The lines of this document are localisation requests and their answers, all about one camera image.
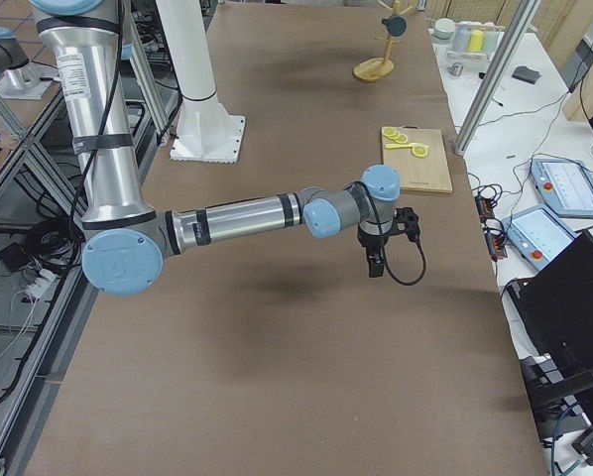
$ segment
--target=wooden base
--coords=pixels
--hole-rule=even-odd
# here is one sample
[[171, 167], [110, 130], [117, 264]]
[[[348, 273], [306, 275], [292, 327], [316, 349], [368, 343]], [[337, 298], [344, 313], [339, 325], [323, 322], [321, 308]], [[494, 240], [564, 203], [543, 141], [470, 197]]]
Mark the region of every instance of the wooden base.
[[354, 76], [365, 82], [380, 81], [394, 70], [390, 59], [383, 62], [382, 58], [371, 58], [354, 67]]

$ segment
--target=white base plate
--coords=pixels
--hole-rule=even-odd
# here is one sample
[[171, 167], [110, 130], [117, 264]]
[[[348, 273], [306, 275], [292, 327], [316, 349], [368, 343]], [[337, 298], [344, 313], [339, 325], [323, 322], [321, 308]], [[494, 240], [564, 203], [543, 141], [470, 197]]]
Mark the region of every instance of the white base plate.
[[246, 118], [244, 116], [230, 116], [237, 123], [239, 134], [230, 136], [219, 147], [203, 154], [196, 154], [190, 150], [185, 143], [184, 137], [178, 137], [171, 148], [171, 158], [174, 161], [200, 161], [200, 162], [218, 162], [222, 164], [234, 164], [239, 158], [242, 137], [246, 127]]
[[[58, 75], [57, 69], [54, 67], [43, 66], [42, 64], [34, 64], [40, 77], [55, 77]], [[46, 91], [54, 84], [54, 81], [41, 81], [34, 87], [26, 90], [15, 89], [12, 87], [7, 77], [0, 79], [0, 96], [4, 99], [24, 99], [32, 101], [40, 101]]]

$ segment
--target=metal pole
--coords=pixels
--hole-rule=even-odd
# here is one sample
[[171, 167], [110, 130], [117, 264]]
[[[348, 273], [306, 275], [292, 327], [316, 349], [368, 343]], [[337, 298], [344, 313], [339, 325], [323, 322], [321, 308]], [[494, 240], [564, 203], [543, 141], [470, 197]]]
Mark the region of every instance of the metal pole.
[[16, 139], [23, 139], [26, 136], [26, 128], [23, 126], [19, 118], [12, 112], [10, 106], [0, 96], [0, 122], [10, 131]]
[[145, 96], [145, 102], [147, 103], [149, 112], [151, 112], [151, 117], [154, 120], [158, 134], [162, 136], [167, 132], [165, 131], [165, 128], [168, 123], [165, 106], [162, 102], [162, 97], [160, 97], [160, 94], [156, 89], [156, 80], [149, 68], [149, 62], [147, 61], [147, 56], [142, 48], [136, 23], [131, 15], [127, 15], [126, 18], [131, 30], [131, 38], [134, 45], [130, 58], [131, 67], [134, 69], [138, 85], [142, 90], [143, 96]]
[[495, 57], [490, 63], [488, 72], [484, 76], [484, 81], [477, 91], [475, 99], [473, 99], [471, 108], [457, 135], [457, 139], [455, 139], [455, 143], [453, 144], [453, 152], [455, 154], [464, 155], [468, 145], [473, 140], [477, 126], [479, 126], [479, 122], [484, 116], [488, 105], [493, 100], [495, 90], [499, 86], [504, 72], [506, 72], [506, 68], [519, 46], [522, 36], [533, 20], [540, 2], [541, 0], [522, 0], [519, 7], [517, 7], [515, 16], [508, 26], [504, 38], [500, 42]]

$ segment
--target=white desk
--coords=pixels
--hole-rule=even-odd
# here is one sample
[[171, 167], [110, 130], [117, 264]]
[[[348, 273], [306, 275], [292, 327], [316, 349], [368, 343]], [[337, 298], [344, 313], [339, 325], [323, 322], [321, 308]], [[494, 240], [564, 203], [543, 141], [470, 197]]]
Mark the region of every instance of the white desk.
[[[486, 71], [488, 64], [466, 59], [450, 59], [446, 55], [445, 45], [435, 45], [434, 49], [444, 89], [448, 94], [453, 123], [460, 126], [482, 82], [478, 73]], [[446, 70], [455, 61], [464, 63], [464, 71], [459, 77], [450, 75]], [[515, 67], [522, 64], [541, 73], [541, 78], [536, 84], [511, 78]], [[482, 123], [504, 114], [539, 109], [560, 98], [565, 92], [567, 87], [535, 34], [526, 34], [494, 96], [497, 101], [504, 104], [504, 107], [492, 102]], [[593, 146], [593, 131], [587, 122], [567, 121], [560, 112], [550, 128], [549, 136], [539, 146], [548, 126], [567, 97], [569, 94], [557, 104], [535, 114], [507, 117], [478, 128], [465, 154], [469, 172], [479, 177], [482, 184], [494, 182], [499, 183], [505, 190], [517, 191], [520, 189], [520, 184], [513, 175], [513, 167], [525, 162], [534, 151], [581, 160], [590, 170], [593, 170], [593, 156], [590, 154]], [[530, 163], [526, 163], [517, 168], [516, 172], [521, 181], [527, 176], [529, 167]], [[477, 185], [477, 180], [471, 178], [471, 186]], [[495, 208], [495, 214], [498, 218], [505, 218], [510, 216], [511, 210], [517, 213], [538, 203], [540, 200], [528, 179], [519, 201], [517, 201], [517, 195], [503, 197]], [[593, 220], [571, 219], [566, 220], [566, 223], [573, 229], [579, 229], [593, 224]], [[526, 278], [535, 274], [534, 268], [514, 248], [509, 246], [508, 254], [507, 259], [499, 262], [497, 284], [500, 288], [513, 278]], [[504, 309], [519, 357], [536, 355], [508, 297], [504, 297]], [[568, 468], [576, 460], [577, 455], [571, 448], [570, 442], [579, 434], [580, 432], [570, 433], [556, 444], [555, 459], [563, 469]], [[549, 461], [549, 451], [545, 451], [545, 456]], [[593, 476], [593, 467], [584, 465], [572, 474]]]

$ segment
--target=blue and white device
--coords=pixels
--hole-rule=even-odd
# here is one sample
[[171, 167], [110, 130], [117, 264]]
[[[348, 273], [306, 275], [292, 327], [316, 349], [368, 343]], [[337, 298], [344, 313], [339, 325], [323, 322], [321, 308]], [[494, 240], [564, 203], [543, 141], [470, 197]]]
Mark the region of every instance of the blue and white device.
[[563, 218], [593, 218], [593, 178], [581, 161], [533, 159], [536, 191]]
[[537, 271], [556, 258], [576, 238], [545, 205], [537, 205], [502, 221], [508, 239]]

